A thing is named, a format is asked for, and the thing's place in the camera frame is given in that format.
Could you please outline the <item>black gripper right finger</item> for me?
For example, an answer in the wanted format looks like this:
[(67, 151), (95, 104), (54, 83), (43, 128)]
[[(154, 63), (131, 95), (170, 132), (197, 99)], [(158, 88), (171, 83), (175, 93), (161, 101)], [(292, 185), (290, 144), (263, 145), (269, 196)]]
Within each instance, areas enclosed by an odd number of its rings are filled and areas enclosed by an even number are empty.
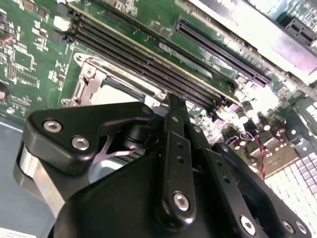
[(185, 134), (192, 147), (197, 216), (184, 238), (310, 238), (311, 231), (227, 145), (210, 146), (191, 124), (182, 102)]

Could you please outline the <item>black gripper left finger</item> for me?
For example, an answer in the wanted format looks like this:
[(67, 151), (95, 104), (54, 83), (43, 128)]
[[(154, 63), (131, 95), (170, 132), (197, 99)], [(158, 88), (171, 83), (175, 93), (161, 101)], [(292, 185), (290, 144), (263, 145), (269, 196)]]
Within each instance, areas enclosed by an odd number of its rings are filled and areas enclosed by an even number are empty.
[(141, 102), (37, 111), (13, 176), (56, 227), (186, 227), (196, 218), (186, 102), (165, 116)]

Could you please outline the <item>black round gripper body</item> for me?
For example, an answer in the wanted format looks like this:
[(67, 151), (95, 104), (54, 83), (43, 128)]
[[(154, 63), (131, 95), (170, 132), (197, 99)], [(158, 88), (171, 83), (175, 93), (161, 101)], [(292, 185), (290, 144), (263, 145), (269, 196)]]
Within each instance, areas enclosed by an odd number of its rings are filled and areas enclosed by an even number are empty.
[(196, 220), (191, 161), (137, 159), (75, 193), (61, 209), (56, 238), (183, 238)]

